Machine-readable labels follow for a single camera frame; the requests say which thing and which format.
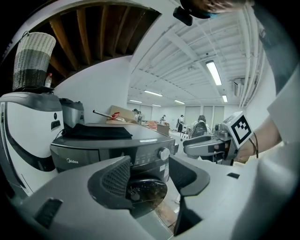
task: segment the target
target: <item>plastic bottle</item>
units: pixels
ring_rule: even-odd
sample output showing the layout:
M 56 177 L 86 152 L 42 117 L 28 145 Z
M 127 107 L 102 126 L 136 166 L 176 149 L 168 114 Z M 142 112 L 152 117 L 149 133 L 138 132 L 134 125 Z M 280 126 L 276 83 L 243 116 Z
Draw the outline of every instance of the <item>plastic bottle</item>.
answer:
M 45 87 L 50 88 L 52 82 L 52 73 L 49 73 L 46 80 L 45 80 Z

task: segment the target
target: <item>white appliance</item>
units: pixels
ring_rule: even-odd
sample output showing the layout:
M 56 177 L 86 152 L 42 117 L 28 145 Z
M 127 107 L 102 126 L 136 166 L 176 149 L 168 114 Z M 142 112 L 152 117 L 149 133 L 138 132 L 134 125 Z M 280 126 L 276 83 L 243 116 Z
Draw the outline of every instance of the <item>white appliance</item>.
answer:
M 63 130 L 61 104 L 53 94 L 8 93 L 0 98 L 0 113 L 6 156 L 0 164 L 13 190 L 26 197 L 58 174 L 50 144 Z

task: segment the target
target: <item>black cloth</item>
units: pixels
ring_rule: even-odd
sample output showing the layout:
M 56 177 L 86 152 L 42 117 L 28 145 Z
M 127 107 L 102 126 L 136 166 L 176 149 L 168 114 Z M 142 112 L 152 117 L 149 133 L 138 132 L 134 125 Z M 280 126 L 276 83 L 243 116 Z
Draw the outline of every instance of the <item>black cloth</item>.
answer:
M 76 124 L 74 128 L 67 130 L 63 136 L 92 140 L 131 139 L 132 137 L 124 127 L 89 127 L 82 124 Z
M 179 133 L 182 132 L 182 128 L 183 128 L 183 125 L 180 123 L 179 126 L 178 126 L 178 132 L 179 132 Z
M 277 95 L 290 79 L 300 58 L 294 43 L 276 18 L 257 3 L 253 10 L 264 27 L 259 37 L 274 74 Z

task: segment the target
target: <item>white and gray basket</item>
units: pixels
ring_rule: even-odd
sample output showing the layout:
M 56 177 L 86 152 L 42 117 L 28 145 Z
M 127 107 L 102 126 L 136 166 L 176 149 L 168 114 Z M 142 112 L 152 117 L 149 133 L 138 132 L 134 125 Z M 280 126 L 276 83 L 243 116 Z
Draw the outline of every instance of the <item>white and gray basket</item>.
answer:
M 13 91 L 44 85 L 55 43 L 47 33 L 24 33 L 15 56 Z

